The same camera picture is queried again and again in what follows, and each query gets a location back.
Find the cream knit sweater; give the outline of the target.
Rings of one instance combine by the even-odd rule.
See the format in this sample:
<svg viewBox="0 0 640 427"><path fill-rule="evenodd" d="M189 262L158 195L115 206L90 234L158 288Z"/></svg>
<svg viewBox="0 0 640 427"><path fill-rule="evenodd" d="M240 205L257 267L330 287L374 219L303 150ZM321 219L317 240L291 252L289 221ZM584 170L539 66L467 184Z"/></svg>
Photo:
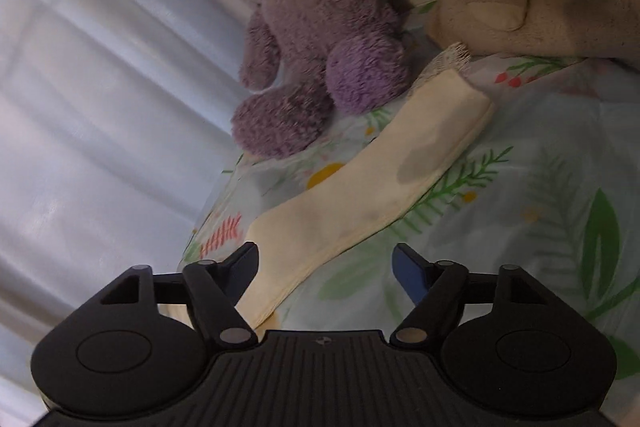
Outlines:
<svg viewBox="0 0 640 427"><path fill-rule="evenodd" d="M260 215L246 240L259 268L238 302L252 327L269 319L321 265L402 217L483 131L495 112L462 76L471 55L454 43L421 72L380 135L337 173Z"/></svg>

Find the floral print bed sheet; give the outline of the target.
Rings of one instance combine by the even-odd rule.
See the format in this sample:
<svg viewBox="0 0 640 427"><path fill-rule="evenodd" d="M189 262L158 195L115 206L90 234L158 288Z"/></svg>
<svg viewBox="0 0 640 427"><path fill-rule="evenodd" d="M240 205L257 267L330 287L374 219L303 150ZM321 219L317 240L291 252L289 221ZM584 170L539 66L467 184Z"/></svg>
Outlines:
<svg viewBox="0 0 640 427"><path fill-rule="evenodd" d="M406 214L319 268L276 329L382 329L411 303L390 255L405 242L474 272L521 265L611 341L603 410L639 421L639 72L609 60L497 54L466 70L494 119Z"/></svg>

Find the white curtain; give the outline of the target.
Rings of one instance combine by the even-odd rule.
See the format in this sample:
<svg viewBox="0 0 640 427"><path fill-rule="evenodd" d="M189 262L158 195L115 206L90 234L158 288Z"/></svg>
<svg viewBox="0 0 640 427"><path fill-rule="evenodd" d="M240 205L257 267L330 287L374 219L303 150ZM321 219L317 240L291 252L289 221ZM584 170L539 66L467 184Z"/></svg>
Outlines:
<svg viewBox="0 0 640 427"><path fill-rule="evenodd" d="M29 359L131 265L175 269L235 148L244 12L224 0L1 0L1 421Z"/></svg>

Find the purple teddy bear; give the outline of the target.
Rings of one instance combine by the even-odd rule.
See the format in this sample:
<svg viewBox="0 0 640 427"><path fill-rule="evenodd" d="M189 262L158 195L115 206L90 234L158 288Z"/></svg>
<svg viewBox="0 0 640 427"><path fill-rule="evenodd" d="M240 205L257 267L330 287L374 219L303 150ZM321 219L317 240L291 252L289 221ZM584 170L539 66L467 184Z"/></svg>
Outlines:
<svg viewBox="0 0 640 427"><path fill-rule="evenodd" d="M390 0L244 0L253 5L232 116L246 153L285 158L334 112L362 114L409 88L402 19Z"/></svg>

